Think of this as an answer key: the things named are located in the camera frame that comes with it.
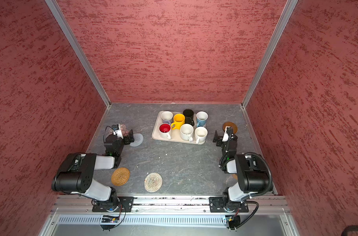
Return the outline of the grey round coaster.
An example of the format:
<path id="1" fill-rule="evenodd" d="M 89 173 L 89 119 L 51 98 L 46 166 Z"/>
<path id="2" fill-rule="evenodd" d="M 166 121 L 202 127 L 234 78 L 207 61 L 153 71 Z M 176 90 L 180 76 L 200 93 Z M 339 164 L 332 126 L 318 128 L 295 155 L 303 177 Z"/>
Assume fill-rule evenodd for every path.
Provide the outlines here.
<path id="1" fill-rule="evenodd" d="M 130 143 L 131 147 L 137 147 L 143 143 L 144 137 L 141 133 L 133 134 L 134 142 Z"/>

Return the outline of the brown round wooden coaster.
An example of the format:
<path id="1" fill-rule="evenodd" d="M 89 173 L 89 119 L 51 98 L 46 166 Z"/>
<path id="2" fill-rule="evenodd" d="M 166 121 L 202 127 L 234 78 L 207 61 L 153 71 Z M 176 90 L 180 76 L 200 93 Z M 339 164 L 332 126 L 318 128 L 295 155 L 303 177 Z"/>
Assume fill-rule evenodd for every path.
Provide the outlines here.
<path id="1" fill-rule="evenodd" d="M 238 131 L 238 127 L 233 122 L 225 122 L 222 126 L 223 131 L 226 131 L 228 127 L 233 129 L 233 133 L 236 134 Z"/>

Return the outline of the brown woven rattan coaster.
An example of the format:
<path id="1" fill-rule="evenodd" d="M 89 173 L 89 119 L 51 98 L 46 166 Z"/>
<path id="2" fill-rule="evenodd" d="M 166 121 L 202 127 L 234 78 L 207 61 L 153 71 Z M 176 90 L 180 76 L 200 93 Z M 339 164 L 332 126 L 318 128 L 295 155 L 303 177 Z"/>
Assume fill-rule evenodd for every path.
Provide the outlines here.
<path id="1" fill-rule="evenodd" d="M 111 176 L 111 183 L 115 186 L 122 186 L 127 183 L 130 171 L 126 167 L 116 169 Z"/>

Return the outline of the beige woven spiral coaster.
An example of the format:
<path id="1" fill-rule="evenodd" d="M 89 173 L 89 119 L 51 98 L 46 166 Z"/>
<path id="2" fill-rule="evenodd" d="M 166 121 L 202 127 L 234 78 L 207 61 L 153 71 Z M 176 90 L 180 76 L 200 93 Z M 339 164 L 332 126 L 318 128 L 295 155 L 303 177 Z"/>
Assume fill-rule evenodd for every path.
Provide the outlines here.
<path id="1" fill-rule="evenodd" d="M 162 176 L 159 173 L 150 173 L 144 180 L 144 187 L 148 192 L 158 191 L 163 183 Z"/>

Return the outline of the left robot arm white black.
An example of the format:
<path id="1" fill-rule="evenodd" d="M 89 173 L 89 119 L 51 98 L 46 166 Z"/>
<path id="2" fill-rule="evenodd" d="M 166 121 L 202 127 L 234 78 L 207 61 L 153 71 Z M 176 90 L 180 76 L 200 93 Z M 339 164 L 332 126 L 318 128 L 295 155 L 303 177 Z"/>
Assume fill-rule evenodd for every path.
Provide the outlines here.
<path id="1" fill-rule="evenodd" d="M 126 131 L 119 124 L 110 128 L 112 133 L 103 138 L 105 155 L 82 152 L 68 154 L 51 184 L 55 192 L 78 194 L 91 199 L 93 212 L 115 212 L 123 207 L 115 188 L 93 179 L 95 170 L 115 170 L 111 176 L 115 186 L 125 184 L 130 176 L 130 171 L 120 167 L 120 162 L 124 146 L 135 141 L 133 131 Z"/>

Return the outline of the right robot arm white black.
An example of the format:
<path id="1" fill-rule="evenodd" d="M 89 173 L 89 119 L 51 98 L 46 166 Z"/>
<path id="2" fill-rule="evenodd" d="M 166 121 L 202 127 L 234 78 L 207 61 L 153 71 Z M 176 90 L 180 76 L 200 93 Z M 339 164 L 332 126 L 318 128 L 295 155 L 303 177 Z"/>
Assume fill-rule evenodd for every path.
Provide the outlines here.
<path id="1" fill-rule="evenodd" d="M 264 158 L 255 152 L 237 154 L 238 138 L 231 127 L 223 135 L 214 134 L 213 142 L 221 147 L 219 168 L 226 174 L 237 175 L 238 182 L 228 187 L 222 197 L 210 197 L 212 212 L 247 211 L 248 199 L 262 196 L 273 190 L 271 170 Z"/>

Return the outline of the pink flower coaster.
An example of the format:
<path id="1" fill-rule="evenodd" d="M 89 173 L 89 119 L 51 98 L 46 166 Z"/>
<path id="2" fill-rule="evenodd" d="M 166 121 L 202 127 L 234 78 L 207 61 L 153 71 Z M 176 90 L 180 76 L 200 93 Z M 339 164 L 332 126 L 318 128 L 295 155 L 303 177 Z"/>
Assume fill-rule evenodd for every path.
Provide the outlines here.
<path id="1" fill-rule="evenodd" d="M 129 130 L 127 130 L 126 125 L 119 124 L 120 132 L 125 137 L 129 135 Z"/>

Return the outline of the white mug right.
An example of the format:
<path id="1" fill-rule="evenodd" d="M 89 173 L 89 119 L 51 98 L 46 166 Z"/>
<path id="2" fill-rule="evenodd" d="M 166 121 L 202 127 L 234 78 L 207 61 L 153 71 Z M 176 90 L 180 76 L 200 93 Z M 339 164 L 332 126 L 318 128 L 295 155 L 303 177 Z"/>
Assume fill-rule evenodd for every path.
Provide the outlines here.
<path id="1" fill-rule="evenodd" d="M 197 127 L 195 129 L 195 140 L 196 144 L 203 144 L 208 135 L 208 130 L 205 127 Z"/>

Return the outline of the light blue mug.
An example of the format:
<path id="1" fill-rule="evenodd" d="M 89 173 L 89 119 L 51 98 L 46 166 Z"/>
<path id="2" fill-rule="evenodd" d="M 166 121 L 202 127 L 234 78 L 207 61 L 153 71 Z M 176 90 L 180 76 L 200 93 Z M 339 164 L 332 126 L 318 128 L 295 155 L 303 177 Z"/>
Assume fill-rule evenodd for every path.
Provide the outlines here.
<path id="1" fill-rule="evenodd" d="M 207 122 L 207 119 L 208 119 L 208 114 L 204 111 L 200 111 L 196 114 L 196 121 L 197 121 L 197 124 L 196 126 L 197 127 L 206 127 L 206 122 Z"/>

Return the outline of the white mug centre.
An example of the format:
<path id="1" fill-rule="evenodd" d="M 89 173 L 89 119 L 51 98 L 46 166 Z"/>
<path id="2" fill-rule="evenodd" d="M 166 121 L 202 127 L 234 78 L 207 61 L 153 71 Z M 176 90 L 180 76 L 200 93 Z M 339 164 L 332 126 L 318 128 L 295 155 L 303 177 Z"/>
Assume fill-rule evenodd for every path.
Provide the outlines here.
<path id="1" fill-rule="evenodd" d="M 183 124 L 180 127 L 180 136 L 182 140 L 192 142 L 193 141 L 194 128 L 190 124 Z"/>

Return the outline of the white mug red inside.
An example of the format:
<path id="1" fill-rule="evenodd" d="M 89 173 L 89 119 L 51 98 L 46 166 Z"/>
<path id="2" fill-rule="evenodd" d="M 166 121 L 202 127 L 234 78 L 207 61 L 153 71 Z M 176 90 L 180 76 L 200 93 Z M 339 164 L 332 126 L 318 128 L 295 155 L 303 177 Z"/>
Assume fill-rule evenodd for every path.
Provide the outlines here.
<path id="1" fill-rule="evenodd" d="M 163 123 L 159 126 L 159 134 L 162 139 L 164 140 L 171 140 L 172 139 L 172 130 L 171 125 L 168 123 Z"/>

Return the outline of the black mug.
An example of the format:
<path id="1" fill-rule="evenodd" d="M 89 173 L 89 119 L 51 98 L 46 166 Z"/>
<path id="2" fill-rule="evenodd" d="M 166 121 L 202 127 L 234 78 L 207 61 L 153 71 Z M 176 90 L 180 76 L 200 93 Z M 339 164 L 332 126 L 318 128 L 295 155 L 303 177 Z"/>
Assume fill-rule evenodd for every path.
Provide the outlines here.
<path id="1" fill-rule="evenodd" d="M 183 111 L 183 115 L 185 117 L 185 124 L 189 124 L 194 126 L 194 112 L 191 109 L 185 109 Z"/>

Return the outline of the beige serving tray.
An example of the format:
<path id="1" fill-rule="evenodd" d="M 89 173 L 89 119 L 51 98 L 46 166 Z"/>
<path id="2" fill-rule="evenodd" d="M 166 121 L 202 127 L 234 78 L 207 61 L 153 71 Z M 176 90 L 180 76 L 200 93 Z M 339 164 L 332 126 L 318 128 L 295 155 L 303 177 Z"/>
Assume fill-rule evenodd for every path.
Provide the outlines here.
<path id="1" fill-rule="evenodd" d="M 158 113 L 152 138 L 160 141 L 202 145 L 208 135 L 206 129 L 208 117 L 202 117 L 203 114 L 205 112 L 200 112 L 200 116 L 195 113 L 193 122 L 187 124 L 184 113 L 161 111 Z"/>

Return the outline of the yellow mug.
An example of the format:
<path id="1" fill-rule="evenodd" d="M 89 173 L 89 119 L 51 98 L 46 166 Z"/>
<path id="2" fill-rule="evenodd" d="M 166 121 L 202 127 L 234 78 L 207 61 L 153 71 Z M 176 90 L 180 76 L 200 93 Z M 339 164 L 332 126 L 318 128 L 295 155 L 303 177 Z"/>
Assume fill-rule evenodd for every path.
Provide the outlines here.
<path id="1" fill-rule="evenodd" d="M 175 114 L 173 117 L 173 122 L 171 124 L 172 130 L 180 130 L 181 126 L 185 124 L 185 117 L 183 114 Z"/>

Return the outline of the white mug purple band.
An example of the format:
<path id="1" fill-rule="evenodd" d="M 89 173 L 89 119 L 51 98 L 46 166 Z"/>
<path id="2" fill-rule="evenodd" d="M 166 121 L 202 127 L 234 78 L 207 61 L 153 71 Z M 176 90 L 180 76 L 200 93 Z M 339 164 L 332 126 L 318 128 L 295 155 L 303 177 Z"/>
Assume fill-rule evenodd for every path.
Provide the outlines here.
<path id="1" fill-rule="evenodd" d="M 172 124 L 174 115 L 170 111 L 164 111 L 160 117 L 164 124 Z"/>

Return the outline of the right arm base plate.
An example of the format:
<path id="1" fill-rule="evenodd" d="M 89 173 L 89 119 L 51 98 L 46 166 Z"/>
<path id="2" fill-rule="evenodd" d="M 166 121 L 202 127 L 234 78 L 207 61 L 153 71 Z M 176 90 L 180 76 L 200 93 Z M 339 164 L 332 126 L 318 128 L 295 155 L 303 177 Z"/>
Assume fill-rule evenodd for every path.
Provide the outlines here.
<path id="1" fill-rule="evenodd" d="M 232 202 L 223 197 L 209 197 L 210 212 L 225 212 L 225 213 L 247 213 L 249 208 L 247 204 L 241 202 Z"/>

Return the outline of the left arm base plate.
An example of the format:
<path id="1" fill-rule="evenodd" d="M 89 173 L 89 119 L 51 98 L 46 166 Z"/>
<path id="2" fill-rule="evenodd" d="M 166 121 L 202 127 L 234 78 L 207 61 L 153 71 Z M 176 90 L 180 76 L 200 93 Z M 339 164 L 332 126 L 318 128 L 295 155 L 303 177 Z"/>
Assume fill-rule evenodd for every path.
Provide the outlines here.
<path id="1" fill-rule="evenodd" d="M 92 212 L 131 212 L 134 197 L 124 196 L 116 197 L 116 199 L 110 199 L 107 201 L 92 200 Z"/>

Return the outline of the aluminium mounting rail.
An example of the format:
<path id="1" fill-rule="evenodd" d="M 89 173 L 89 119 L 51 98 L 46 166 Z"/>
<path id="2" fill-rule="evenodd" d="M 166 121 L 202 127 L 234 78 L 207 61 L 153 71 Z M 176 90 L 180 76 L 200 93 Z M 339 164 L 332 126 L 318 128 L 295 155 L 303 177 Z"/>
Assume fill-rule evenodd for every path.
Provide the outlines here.
<path id="1" fill-rule="evenodd" d="M 131 215 L 210 215 L 209 196 L 206 195 L 134 195 Z M 257 215 L 291 215 L 284 196 L 257 197 Z M 60 195 L 49 210 L 50 214 L 95 214 L 91 200 L 77 195 Z"/>

